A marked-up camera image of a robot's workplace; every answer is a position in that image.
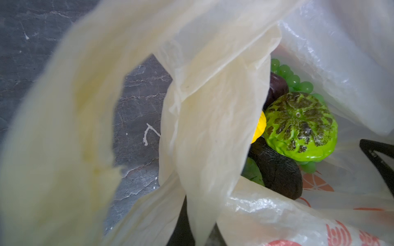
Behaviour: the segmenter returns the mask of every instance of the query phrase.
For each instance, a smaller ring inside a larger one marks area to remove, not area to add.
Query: avocado
[[[302,195],[302,175],[296,162],[269,147],[263,137],[251,145],[248,156],[260,169],[265,187],[293,200]]]

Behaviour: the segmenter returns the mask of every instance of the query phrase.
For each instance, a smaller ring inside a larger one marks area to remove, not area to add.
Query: orange slice print
[[[334,191],[334,189],[326,183],[321,177],[317,175],[317,172],[313,174],[304,174],[303,178],[303,188],[306,190],[315,191]]]

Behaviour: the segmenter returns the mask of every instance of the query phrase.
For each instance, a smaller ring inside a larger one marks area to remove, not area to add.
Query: translucent plastic bag
[[[394,242],[387,233],[393,229],[394,202],[377,172],[363,179],[373,168],[355,145],[346,144],[356,143],[359,132],[346,135],[348,128],[341,128],[349,124],[377,137],[355,125],[361,122],[387,133],[392,108],[382,106],[388,100],[385,92],[367,96],[361,90],[359,96],[366,96],[370,108],[380,110],[348,114],[354,105],[341,97],[342,87],[328,90],[325,80],[317,86],[318,92],[327,91],[333,110],[353,120],[338,121],[342,139],[318,169],[338,192],[305,191],[296,202],[240,177],[267,96],[270,54],[281,40],[276,22],[301,3],[103,1],[63,39],[9,132],[0,172],[4,244],[165,245],[185,195],[196,245],[204,245],[215,222],[227,245]],[[286,40],[274,54],[286,47]],[[306,62],[299,50],[290,51],[283,59],[292,58],[288,64],[300,72],[310,73],[313,67],[325,71]],[[121,178],[112,167],[113,108],[123,77],[151,52],[174,79],[162,112],[161,187],[140,199],[102,238],[101,222]],[[342,70],[326,72],[346,76]],[[349,79],[349,87],[358,82]],[[367,120],[384,113],[378,126]],[[362,182],[368,190],[358,189]],[[334,202],[332,196],[352,198],[353,204]],[[333,202],[321,206],[328,200]],[[378,205],[383,211],[354,210]],[[371,218],[376,227],[364,226]]]

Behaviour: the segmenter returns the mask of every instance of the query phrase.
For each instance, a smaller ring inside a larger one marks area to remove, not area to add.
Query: white paint mark
[[[149,129],[152,129],[160,137],[160,134],[151,125],[149,125],[147,123],[147,126],[148,126],[148,128],[145,130],[144,138],[142,140],[145,143],[145,146],[148,146],[147,133],[148,133]]]

